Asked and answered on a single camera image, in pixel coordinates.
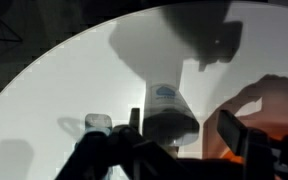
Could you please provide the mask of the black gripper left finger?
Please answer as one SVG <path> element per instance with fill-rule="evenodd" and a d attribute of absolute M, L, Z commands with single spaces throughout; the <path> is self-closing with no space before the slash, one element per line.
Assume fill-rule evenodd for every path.
<path fill-rule="evenodd" d="M 129 125 L 134 128 L 136 131 L 139 130 L 140 127 L 140 109 L 132 108 L 130 114 Z"/>

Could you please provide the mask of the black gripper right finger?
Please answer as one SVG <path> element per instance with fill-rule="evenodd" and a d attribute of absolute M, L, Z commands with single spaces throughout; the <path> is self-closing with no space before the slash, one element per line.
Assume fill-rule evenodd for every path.
<path fill-rule="evenodd" d="M 217 131 L 228 148 L 236 156 L 244 149 L 248 128 L 228 110 L 221 110 L 218 116 Z"/>

